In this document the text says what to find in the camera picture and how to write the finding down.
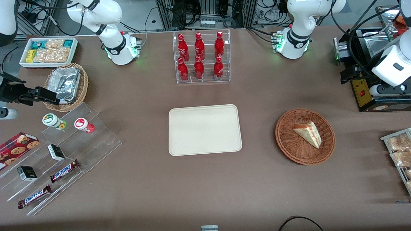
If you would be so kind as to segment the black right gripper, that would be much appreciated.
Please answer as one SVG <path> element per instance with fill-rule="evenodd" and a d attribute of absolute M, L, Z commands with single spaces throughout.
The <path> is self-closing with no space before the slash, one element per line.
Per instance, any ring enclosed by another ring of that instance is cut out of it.
<path fill-rule="evenodd" d="M 43 87 L 36 87 L 35 93 L 28 92 L 24 85 L 27 83 L 9 74 L 1 75 L 0 101 L 5 103 L 20 103 L 33 106 L 34 101 L 44 101 L 54 105 L 60 105 L 57 94 Z"/>

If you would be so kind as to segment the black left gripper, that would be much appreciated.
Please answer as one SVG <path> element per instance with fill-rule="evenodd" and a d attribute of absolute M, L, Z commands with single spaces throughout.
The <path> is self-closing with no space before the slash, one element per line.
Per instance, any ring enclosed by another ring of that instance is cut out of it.
<path fill-rule="evenodd" d="M 368 85 L 377 84 L 377 76 L 372 72 L 376 63 L 367 63 L 363 67 L 352 65 L 341 71 L 341 84 L 346 84 L 356 79 L 365 79 Z"/>

